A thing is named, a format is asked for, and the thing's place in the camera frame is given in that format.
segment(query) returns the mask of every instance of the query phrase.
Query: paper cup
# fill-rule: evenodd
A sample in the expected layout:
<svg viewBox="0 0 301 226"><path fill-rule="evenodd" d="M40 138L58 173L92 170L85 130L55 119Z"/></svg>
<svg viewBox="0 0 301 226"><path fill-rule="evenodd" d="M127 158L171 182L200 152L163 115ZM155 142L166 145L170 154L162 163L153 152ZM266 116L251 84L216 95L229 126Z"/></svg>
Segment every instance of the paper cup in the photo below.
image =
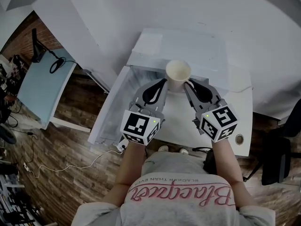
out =
<svg viewBox="0 0 301 226"><path fill-rule="evenodd" d="M172 92L182 92L183 84L189 79L191 68L181 60L172 60L166 65L168 89Z"/></svg>

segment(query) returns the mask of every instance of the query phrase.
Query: fiducial marker cube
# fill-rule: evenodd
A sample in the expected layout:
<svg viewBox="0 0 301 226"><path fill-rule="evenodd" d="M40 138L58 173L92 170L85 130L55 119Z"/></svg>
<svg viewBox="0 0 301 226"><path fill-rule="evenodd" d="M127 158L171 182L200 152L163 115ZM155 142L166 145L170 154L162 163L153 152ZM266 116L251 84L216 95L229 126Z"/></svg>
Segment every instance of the fiducial marker cube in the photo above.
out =
<svg viewBox="0 0 301 226"><path fill-rule="evenodd" d="M213 142L218 142L230 136L238 124L238 117L231 105L221 106L202 114L200 129Z"/></svg>
<svg viewBox="0 0 301 226"><path fill-rule="evenodd" d="M125 110L120 132L129 140L147 145L160 129L160 118Z"/></svg>

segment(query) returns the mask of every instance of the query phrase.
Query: gray t-shirt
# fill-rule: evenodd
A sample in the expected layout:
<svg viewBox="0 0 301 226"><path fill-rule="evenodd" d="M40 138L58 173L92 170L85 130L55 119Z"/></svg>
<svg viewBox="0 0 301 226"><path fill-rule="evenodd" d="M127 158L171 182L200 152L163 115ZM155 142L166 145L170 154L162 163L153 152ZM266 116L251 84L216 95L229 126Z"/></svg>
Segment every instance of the gray t-shirt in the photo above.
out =
<svg viewBox="0 0 301 226"><path fill-rule="evenodd" d="M275 225L273 210L258 206L237 210L228 182L202 167L196 157L155 153L120 208L103 202L83 204L72 226Z"/></svg>

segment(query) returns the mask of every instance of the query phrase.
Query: white wall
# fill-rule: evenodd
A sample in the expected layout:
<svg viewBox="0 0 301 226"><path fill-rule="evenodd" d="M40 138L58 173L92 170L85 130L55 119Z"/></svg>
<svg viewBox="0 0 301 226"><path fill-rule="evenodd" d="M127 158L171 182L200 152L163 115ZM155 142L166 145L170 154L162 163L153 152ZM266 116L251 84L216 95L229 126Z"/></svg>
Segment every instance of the white wall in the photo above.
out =
<svg viewBox="0 0 301 226"><path fill-rule="evenodd" d="M250 71L255 112L282 118L301 97L299 92L282 97L300 81L301 29L267 0L72 2L116 71L144 27L205 31L225 40L230 64Z"/></svg>
<svg viewBox="0 0 301 226"><path fill-rule="evenodd" d="M36 0L32 4L43 23L76 62L111 88L117 74L103 56L71 0Z"/></svg>
<svg viewBox="0 0 301 226"><path fill-rule="evenodd" d="M15 8L6 12L0 6L0 50L20 23L26 19L31 12L31 6Z"/></svg>

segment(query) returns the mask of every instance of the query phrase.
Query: white cable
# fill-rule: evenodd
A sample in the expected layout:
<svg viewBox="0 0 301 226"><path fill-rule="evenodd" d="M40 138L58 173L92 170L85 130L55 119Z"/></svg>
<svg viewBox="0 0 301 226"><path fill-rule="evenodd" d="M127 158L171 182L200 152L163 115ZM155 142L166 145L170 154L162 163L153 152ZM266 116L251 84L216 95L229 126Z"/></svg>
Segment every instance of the white cable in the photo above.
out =
<svg viewBox="0 0 301 226"><path fill-rule="evenodd" d="M74 167L74 168L78 168L78 169L89 168L89 167L91 167L91 166L94 164L94 162L95 162L98 158L100 158L102 155L105 155L106 153L109 153L109 152L115 152L115 153L117 153L117 154L119 154L119 155L122 154L122 152L118 153L118 152L116 152L116 151L114 151L114 150L107 151L107 152L105 152L105 153L99 155L98 157L96 157L96 158L94 159L94 161L91 163L90 166L86 166L86 167L82 167L82 168L77 167L77 166L73 166L73 165L69 165L69 166L66 167L65 169L61 169L61 170L53 170L53 169L50 169L49 167L46 167L45 165L41 165L41 166L39 166L39 169L38 169L38 176L37 176L37 177L34 175L33 171L30 171L30 170L28 170L28 171L31 172L35 178L39 178L39 177L40 177L40 168L41 168L41 167L45 167L45 168L47 168L48 170L51 170L51 171L54 171L54 172L65 171L65 170L68 169L69 167Z"/></svg>

